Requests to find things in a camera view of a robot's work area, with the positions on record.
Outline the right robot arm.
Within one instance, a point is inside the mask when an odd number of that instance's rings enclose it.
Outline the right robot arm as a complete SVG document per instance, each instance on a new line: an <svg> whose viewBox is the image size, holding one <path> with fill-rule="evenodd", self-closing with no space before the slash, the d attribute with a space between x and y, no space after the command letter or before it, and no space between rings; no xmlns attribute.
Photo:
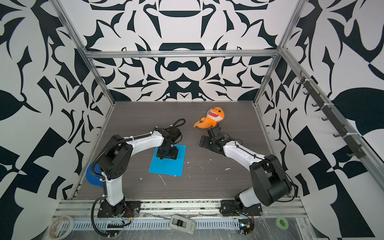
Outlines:
<svg viewBox="0 0 384 240"><path fill-rule="evenodd" d="M262 204L270 206L293 190L291 177L274 155L262 155L243 146L243 142L227 136L220 126L207 130L199 146L223 155L246 168L251 176L252 187L235 196L239 208Z"/></svg>

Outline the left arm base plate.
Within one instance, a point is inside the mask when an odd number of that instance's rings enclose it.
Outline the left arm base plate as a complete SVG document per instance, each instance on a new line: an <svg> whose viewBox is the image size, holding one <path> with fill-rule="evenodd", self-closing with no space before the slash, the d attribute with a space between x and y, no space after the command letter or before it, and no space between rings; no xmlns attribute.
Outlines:
<svg viewBox="0 0 384 240"><path fill-rule="evenodd" d="M98 218L123 217L130 218L141 211L141 201L121 201L116 206L110 205L106 200L101 201L98 208Z"/></svg>

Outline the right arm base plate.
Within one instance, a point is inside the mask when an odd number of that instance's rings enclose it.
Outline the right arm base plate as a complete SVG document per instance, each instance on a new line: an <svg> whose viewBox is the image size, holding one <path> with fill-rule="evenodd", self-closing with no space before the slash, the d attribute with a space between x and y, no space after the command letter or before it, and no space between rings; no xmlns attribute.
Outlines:
<svg viewBox="0 0 384 240"><path fill-rule="evenodd" d="M262 211L261 204L245 207L239 200L221 200L219 208L219 212L226 217L235 215L261 216Z"/></svg>

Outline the blue square paper sheet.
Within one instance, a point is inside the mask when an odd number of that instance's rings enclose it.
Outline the blue square paper sheet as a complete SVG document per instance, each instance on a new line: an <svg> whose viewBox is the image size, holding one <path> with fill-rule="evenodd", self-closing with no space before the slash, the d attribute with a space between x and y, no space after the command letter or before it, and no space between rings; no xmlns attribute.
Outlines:
<svg viewBox="0 0 384 240"><path fill-rule="evenodd" d="M155 148L154 156L149 168L149 173L181 177L184 168L184 159L186 155L186 146L176 145L178 156L176 160L160 159L157 157L158 148Z"/></svg>

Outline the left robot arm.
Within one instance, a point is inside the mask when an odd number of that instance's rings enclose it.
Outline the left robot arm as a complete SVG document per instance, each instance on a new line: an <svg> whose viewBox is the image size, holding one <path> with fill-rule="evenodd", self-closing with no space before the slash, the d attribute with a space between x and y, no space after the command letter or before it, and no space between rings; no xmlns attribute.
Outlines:
<svg viewBox="0 0 384 240"><path fill-rule="evenodd" d="M179 153L176 141L179 139L182 139L182 133L176 126L155 128L149 133L134 137L111 137L91 164L91 174L103 183L105 201L111 207L124 202L122 179L131 156L157 148L156 157L161 160L176 160Z"/></svg>

